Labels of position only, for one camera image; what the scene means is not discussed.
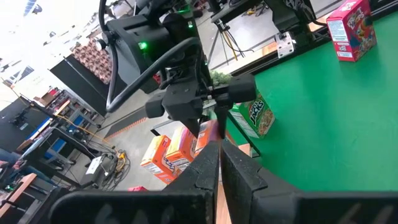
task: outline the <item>box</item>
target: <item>box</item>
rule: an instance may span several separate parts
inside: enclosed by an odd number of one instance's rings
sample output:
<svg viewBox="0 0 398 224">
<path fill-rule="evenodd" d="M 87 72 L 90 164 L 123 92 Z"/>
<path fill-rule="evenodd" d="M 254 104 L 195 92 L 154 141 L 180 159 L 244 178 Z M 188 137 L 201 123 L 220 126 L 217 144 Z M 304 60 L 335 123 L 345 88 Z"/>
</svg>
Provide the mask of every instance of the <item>box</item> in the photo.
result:
<svg viewBox="0 0 398 224">
<path fill-rule="evenodd" d="M 261 93 L 258 90 L 256 92 L 255 100 L 236 103 L 229 112 L 248 136 L 263 138 L 275 121 L 275 117 Z"/>
<path fill-rule="evenodd" d="M 195 157 L 199 155 L 201 150 L 210 142 L 220 140 L 218 134 L 218 122 L 217 120 L 209 120 L 200 124 L 198 142 L 195 148 Z"/>
<path fill-rule="evenodd" d="M 339 60 L 356 62 L 376 44 L 368 0 L 348 0 L 326 20 Z"/>
<path fill-rule="evenodd" d="M 195 157 L 196 137 L 187 127 L 181 127 L 174 131 L 169 149 L 166 152 L 166 159 L 173 165 L 184 171 Z"/>
<path fill-rule="evenodd" d="M 171 183 L 181 174 L 181 170 L 165 157 L 170 142 L 171 140 L 167 136 L 154 137 L 141 162 L 143 168 L 166 184 Z"/>
</svg>

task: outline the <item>green tabletop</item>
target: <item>green tabletop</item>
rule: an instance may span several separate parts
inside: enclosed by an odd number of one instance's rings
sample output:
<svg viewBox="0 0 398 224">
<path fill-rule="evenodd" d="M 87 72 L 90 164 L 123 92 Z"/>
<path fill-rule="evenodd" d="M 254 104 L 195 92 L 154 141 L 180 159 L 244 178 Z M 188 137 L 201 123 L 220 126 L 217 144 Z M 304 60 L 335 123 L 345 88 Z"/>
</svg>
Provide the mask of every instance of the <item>green tabletop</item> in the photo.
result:
<svg viewBox="0 0 398 224">
<path fill-rule="evenodd" d="M 253 138 L 264 167 L 303 190 L 398 190 L 396 24 L 398 12 L 376 21 L 377 45 L 356 63 L 327 43 L 256 75 L 276 117 Z"/>
</svg>

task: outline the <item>red box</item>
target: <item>red box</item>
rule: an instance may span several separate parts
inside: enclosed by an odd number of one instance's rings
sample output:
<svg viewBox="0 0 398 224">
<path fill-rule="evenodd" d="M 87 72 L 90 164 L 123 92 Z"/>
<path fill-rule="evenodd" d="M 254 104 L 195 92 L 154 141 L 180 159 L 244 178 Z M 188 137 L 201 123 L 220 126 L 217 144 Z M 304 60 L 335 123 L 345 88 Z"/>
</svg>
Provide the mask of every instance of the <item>red box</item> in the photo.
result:
<svg viewBox="0 0 398 224">
<path fill-rule="evenodd" d="M 348 0 L 326 20 L 339 60 L 356 62 L 376 44 L 368 0 Z"/>
</svg>

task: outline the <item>workbench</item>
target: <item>workbench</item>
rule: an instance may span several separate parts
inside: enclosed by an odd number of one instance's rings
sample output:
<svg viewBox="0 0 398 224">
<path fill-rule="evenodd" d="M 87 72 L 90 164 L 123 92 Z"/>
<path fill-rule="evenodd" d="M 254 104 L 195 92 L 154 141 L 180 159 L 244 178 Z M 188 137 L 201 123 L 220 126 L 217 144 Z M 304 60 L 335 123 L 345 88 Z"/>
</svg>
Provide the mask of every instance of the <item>workbench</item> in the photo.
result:
<svg viewBox="0 0 398 224">
<path fill-rule="evenodd" d="M 264 167 L 302 190 L 398 190 L 397 23 L 398 12 L 377 20 L 358 62 L 339 62 L 328 42 L 255 74 L 276 117 L 251 138 Z"/>
</svg>

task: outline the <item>person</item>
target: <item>person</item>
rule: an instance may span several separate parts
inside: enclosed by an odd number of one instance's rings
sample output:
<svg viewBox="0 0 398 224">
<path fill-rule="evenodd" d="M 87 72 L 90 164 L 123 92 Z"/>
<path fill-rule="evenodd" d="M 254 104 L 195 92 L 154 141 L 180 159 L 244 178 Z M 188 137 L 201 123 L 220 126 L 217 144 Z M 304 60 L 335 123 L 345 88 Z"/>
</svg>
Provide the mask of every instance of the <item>person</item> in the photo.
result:
<svg viewBox="0 0 398 224">
<path fill-rule="evenodd" d="M 8 152 L 4 149 L 0 148 L 0 167 L 7 167 L 12 169 L 11 174 L 9 175 L 7 181 L 12 182 L 18 174 L 28 175 L 28 174 L 36 174 L 38 178 L 52 184 L 56 185 L 51 178 L 47 177 L 45 174 L 40 172 L 31 166 L 23 166 L 24 161 L 21 159 L 21 156 L 15 152 Z"/>
</svg>

